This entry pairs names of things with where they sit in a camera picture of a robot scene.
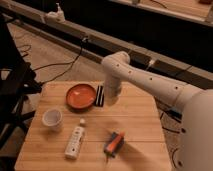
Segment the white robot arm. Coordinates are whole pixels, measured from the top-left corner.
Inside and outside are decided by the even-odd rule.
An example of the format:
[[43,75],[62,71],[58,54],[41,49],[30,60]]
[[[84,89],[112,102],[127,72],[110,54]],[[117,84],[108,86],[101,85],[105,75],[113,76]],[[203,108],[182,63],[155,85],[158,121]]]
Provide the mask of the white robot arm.
[[106,98],[117,97],[128,81],[182,114],[177,171],[213,171],[213,89],[132,67],[125,51],[104,57],[101,65]]

